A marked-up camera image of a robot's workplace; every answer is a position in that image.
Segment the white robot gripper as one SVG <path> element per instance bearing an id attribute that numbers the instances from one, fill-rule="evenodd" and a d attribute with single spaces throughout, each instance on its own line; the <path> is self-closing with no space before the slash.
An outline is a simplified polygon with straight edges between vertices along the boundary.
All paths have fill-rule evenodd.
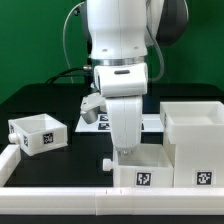
<path id="1" fill-rule="evenodd" d="M 139 148 L 142 127 L 142 96 L 106 99 L 113 147 L 118 152 Z"/>

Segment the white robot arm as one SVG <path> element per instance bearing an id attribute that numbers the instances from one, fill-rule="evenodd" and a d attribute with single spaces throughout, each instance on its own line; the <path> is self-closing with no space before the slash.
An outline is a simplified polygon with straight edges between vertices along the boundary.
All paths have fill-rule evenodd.
<path id="1" fill-rule="evenodd" d="M 86 0 L 96 95 L 105 104 L 113 147 L 139 148 L 149 46 L 169 46 L 183 34 L 186 0 Z"/>

